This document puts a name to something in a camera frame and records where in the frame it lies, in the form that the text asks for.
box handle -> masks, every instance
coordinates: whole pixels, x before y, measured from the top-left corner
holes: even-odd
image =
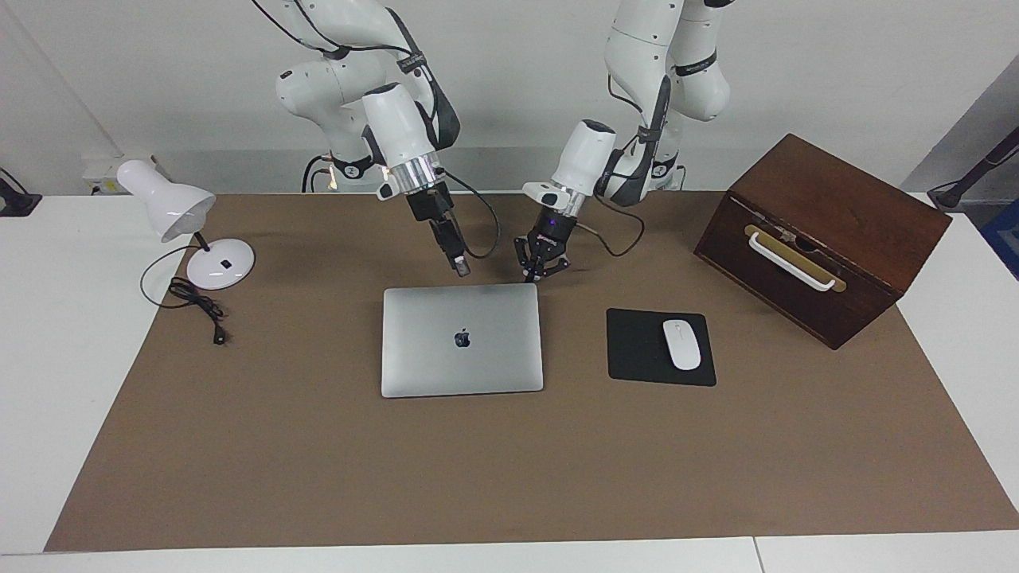
[[[807,259],[803,255],[793,251],[789,247],[786,247],[782,243],[779,243],[772,239],[767,233],[763,232],[761,229],[754,225],[747,225],[744,231],[750,236],[750,248],[756,253],[763,256],[765,259],[771,261],[772,263],[782,267],[783,270],[792,274],[796,278],[806,283],[808,287],[817,291],[818,293],[827,293],[828,291],[834,291],[836,293],[842,293],[846,290],[846,282],[839,279],[839,277],[832,275],[823,268],[814,264],[813,261]],[[764,241],[769,244],[769,247],[765,247],[759,238],[764,238]],[[785,256],[780,255],[775,251],[784,251]],[[804,270],[803,267],[810,269],[810,272]],[[821,282],[815,276],[830,277],[827,282]]]

laptop lid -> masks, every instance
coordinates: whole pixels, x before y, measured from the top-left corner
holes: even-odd
[[[389,289],[382,306],[382,396],[542,388],[534,284]]]

apple logo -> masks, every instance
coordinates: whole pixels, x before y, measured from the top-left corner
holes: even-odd
[[[467,328],[464,328],[460,332],[453,334],[452,341],[457,343],[458,347],[467,348],[471,346],[471,333],[467,331]]]

power outlet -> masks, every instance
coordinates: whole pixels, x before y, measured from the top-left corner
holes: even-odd
[[[116,159],[86,159],[85,173],[82,174],[82,180],[85,181],[85,190],[89,195],[128,195],[127,190],[117,181],[117,169],[124,161],[130,159],[145,161],[157,171],[163,172],[162,168],[156,162],[156,158],[151,155],[140,157],[124,156],[117,157]]]

wooden box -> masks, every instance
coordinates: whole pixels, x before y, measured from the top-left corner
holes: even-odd
[[[950,220],[789,135],[733,185],[695,253],[838,349],[906,293]]]

